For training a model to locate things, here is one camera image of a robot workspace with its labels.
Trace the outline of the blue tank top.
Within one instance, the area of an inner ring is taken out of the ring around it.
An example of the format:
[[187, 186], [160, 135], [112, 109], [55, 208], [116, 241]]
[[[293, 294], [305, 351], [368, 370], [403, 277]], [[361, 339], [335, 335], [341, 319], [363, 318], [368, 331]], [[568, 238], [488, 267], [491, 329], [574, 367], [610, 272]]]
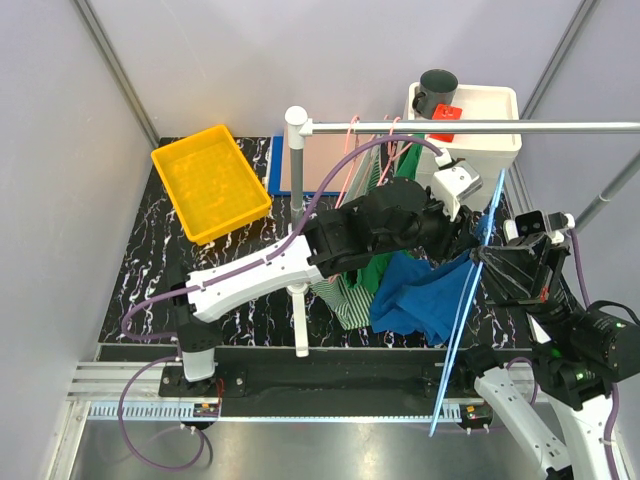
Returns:
[[430, 346], [449, 340], [463, 286], [474, 266], [467, 251], [437, 268], [396, 252], [369, 309], [375, 333], [422, 333]]

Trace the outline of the light blue wire hanger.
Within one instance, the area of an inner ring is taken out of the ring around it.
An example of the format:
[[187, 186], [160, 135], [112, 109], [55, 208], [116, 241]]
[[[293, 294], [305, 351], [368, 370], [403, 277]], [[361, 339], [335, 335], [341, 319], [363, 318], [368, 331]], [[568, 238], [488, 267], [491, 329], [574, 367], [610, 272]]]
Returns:
[[[504, 189], [506, 170], [502, 169], [497, 179], [494, 194], [489, 203], [489, 210], [485, 216], [485, 219], [479, 222], [480, 226], [480, 243], [482, 246], [489, 244], [491, 236], [494, 231], [495, 214], [499, 206], [502, 192]], [[444, 399], [449, 385], [449, 380], [453, 371], [456, 356], [459, 350], [462, 335], [466, 325], [467, 317], [471, 310], [471, 306], [476, 296], [478, 286], [480, 283], [481, 273], [484, 267], [484, 263], [480, 262], [478, 265], [471, 263], [465, 282], [462, 288], [462, 293], [459, 298], [459, 302], [456, 309], [456, 316], [453, 324], [452, 339], [449, 342], [444, 365], [442, 367], [441, 378], [439, 382], [438, 392], [436, 396], [436, 402], [433, 411], [433, 418], [431, 426], [429, 428], [429, 437], [433, 437], [437, 431]]]

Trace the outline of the green white striped tank top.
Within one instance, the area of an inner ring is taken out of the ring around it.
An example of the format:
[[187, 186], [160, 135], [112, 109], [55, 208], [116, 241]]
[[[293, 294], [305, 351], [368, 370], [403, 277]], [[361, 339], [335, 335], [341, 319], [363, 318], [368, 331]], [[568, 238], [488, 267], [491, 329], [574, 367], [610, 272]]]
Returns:
[[[361, 167], [360, 171], [355, 174], [355, 180], [359, 179], [363, 170], [364, 168]], [[354, 199], [349, 199], [345, 195], [343, 203]], [[370, 308], [377, 292], [370, 295], [366, 290], [361, 288], [349, 289], [341, 280], [341, 275], [342, 274], [338, 275], [333, 280], [324, 280], [312, 285], [312, 292], [319, 296], [336, 315], [344, 330], [353, 330], [369, 326]]]

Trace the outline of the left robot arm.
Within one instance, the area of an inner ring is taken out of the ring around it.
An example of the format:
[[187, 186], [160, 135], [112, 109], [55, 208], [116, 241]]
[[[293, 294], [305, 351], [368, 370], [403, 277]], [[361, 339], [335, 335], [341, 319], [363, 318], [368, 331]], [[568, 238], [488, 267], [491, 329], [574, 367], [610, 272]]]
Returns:
[[480, 187], [459, 170], [436, 173], [429, 186], [394, 178], [344, 206], [305, 218], [285, 240], [225, 265], [185, 276], [177, 302], [181, 384], [196, 396], [216, 382], [213, 327], [236, 307], [295, 285], [308, 287], [366, 267], [377, 255], [417, 247], [450, 257], [470, 246], [462, 201]]

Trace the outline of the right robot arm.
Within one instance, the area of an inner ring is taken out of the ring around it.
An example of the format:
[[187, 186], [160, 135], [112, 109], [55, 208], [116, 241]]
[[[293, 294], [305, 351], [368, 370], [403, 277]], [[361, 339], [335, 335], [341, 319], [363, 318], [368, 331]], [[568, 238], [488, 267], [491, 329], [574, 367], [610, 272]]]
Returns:
[[612, 437], [618, 385], [639, 373], [639, 318], [633, 310], [625, 319], [608, 313], [610, 301], [582, 306], [562, 273], [568, 254], [568, 245], [543, 233], [471, 254], [490, 304], [522, 310], [548, 336], [533, 344], [531, 369], [563, 435], [554, 435], [520, 396], [489, 346], [460, 354], [454, 384], [489, 404], [543, 478], [618, 479]]

